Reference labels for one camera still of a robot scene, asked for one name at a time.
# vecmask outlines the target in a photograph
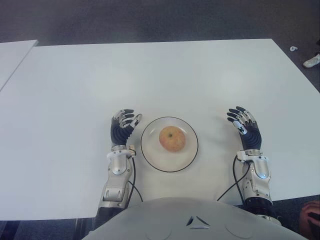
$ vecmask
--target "logo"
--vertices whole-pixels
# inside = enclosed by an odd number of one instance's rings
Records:
[[[186,226],[189,227],[189,229],[210,229],[210,224],[199,216],[195,216],[195,218],[191,216]]]

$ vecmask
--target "clear plate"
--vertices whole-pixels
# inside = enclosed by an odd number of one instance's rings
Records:
[[[178,152],[169,152],[160,144],[160,131],[168,126],[180,128],[185,135],[185,146]],[[141,136],[141,150],[146,161],[163,172],[177,172],[188,167],[198,153],[198,138],[193,128],[180,118],[165,116],[149,123]]]

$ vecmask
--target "wire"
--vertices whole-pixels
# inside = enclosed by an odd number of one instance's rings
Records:
[[[136,192],[139,194],[139,197],[140,197],[140,199],[141,199],[141,202],[143,203],[143,202],[144,202],[144,200],[142,199],[142,196],[141,196],[141,194],[140,194],[140,192],[139,192],[138,188],[136,188],[136,186],[133,186],[132,182],[130,182],[130,181],[129,181],[129,183],[132,185],[132,187],[133,187],[133,188],[136,190]]]
[[[134,157],[132,157],[132,164],[133,164],[133,183],[132,183],[132,188],[131,188],[131,191],[130,191],[128,200],[126,201],[126,204],[125,204],[125,208],[124,208],[124,209],[127,209],[128,206],[129,206],[129,203],[130,203],[130,200],[131,200],[131,196],[132,196],[132,193],[133,193],[133,191],[134,191],[135,184],[136,184],[136,164],[135,164],[135,159],[134,159]]]
[[[238,180],[236,181],[237,183],[239,183],[249,172],[250,166],[248,165],[248,169],[246,170],[245,174]],[[217,201],[219,201],[230,189],[232,189],[237,183],[232,184],[227,190],[225,190],[225,192],[217,199]]]
[[[238,184],[238,182],[237,182],[237,177],[236,177],[236,172],[235,172],[235,163],[236,163],[236,160],[237,160],[237,159],[238,159],[238,156],[235,155],[234,160],[233,160],[233,165],[232,165],[233,178],[234,178],[234,182],[235,182],[236,188],[237,188],[238,191],[239,191],[242,205],[245,205],[244,197],[242,196],[242,193],[241,193],[241,191],[240,191],[240,187],[239,187],[239,184]]]

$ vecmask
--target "white table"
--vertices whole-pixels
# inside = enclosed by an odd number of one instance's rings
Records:
[[[111,117],[123,108],[143,113],[128,144],[145,200],[216,200],[233,183],[242,145],[226,112],[237,105],[258,121],[272,199],[320,194],[319,103],[271,39],[34,47],[0,94],[0,219],[94,217]],[[162,116],[198,136],[198,155],[180,172],[158,171],[141,153],[144,128]],[[240,203],[236,188],[221,200]]]
[[[36,44],[36,40],[0,43],[0,91]]]

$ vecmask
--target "shoe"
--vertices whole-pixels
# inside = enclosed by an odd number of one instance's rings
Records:
[[[313,66],[317,65],[320,63],[320,53],[314,56],[313,58],[305,61],[303,63],[303,66],[307,69],[312,68]]]

